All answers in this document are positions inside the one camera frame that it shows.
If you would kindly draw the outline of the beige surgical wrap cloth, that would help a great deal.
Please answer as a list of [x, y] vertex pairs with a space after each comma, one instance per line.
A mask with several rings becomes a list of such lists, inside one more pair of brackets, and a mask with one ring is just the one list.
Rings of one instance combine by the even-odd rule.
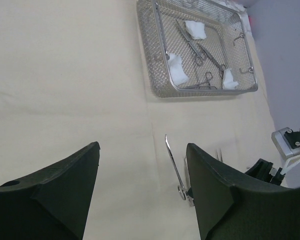
[[231, 97], [156, 98], [133, 0], [0, 0], [0, 185], [92, 142], [100, 161], [86, 240], [197, 240], [169, 158], [188, 143], [245, 172], [281, 164], [265, 79]]

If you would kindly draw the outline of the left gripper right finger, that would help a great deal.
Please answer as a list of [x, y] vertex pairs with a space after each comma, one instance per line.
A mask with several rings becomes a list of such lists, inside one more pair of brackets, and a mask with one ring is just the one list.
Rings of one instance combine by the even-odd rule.
[[186, 158], [201, 239], [300, 240], [300, 187], [254, 178], [194, 143]]

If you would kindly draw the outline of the steel tweezers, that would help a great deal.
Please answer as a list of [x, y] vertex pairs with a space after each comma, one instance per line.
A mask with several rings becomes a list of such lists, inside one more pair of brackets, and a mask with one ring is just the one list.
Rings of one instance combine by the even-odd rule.
[[222, 150], [220, 148], [215, 150], [215, 157], [218, 161], [223, 162]]
[[188, 161], [187, 161], [186, 156], [184, 157], [183, 161], [184, 161], [185, 185], [186, 185], [186, 188], [189, 189], [191, 187], [191, 184], [190, 184], [190, 175], [189, 175], [189, 169], [188, 169]]

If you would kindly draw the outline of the curved steel clamp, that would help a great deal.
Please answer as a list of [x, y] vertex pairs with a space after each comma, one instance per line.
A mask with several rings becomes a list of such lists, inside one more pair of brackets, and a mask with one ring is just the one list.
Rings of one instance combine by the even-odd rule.
[[175, 162], [175, 159], [174, 159], [174, 156], [173, 156], [173, 153], [172, 153], [169, 141], [168, 141], [167, 134], [165, 134], [165, 136], [164, 136], [164, 141], [165, 141], [165, 146], [166, 146], [169, 158], [172, 162], [174, 171], [176, 173], [176, 176], [177, 176], [177, 179], [178, 179], [178, 182], [179, 182], [179, 184], [177, 186], [178, 193], [179, 193], [179, 195], [180, 195], [180, 197], [183, 201], [188, 201], [189, 206], [194, 207], [195, 202], [194, 202], [194, 198], [193, 198], [192, 188], [191, 187], [186, 187], [186, 185], [183, 183], [183, 180], [182, 180], [181, 175], [179, 173], [179, 170], [177, 168], [177, 165], [176, 165], [176, 162]]

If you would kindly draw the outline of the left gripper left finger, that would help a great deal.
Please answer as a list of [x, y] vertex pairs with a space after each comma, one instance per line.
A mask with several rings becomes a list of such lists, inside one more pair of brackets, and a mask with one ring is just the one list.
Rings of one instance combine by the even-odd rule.
[[81, 240], [100, 160], [97, 141], [0, 186], [0, 240]]

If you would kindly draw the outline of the wire mesh instrument tray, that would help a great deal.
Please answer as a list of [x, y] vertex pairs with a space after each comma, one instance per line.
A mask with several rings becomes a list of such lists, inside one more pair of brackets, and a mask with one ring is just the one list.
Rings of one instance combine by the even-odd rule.
[[[138, 0], [136, 15], [148, 72], [149, 86], [159, 98], [231, 96], [258, 89], [253, 58], [248, 45], [249, 19], [246, 12], [228, 0]], [[195, 62], [195, 53], [182, 36], [176, 19], [202, 54], [202, 66]], [[205, 24], [206, 39], [194, 40], [186, 30], [185, 21]], [[198, 44], [203, 45], [225, 69], [231, 68], [234, 90], [223, 89], [221, 72], [207, 58]], [[170, 54], [182, 58], [182, 67], [189, 80], [176, 86], [168, 66]], [[205, 73], [217, 90], [184, 89], [201, 83]]]

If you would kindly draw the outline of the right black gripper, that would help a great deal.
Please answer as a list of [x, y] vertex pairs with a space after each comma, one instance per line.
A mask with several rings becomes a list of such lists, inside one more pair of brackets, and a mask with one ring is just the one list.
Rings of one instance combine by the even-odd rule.
[[280, 186], [285, 178], [283, 168], [274, 168], [273, 163], [260, 158], [245, 174], [266, 183]]

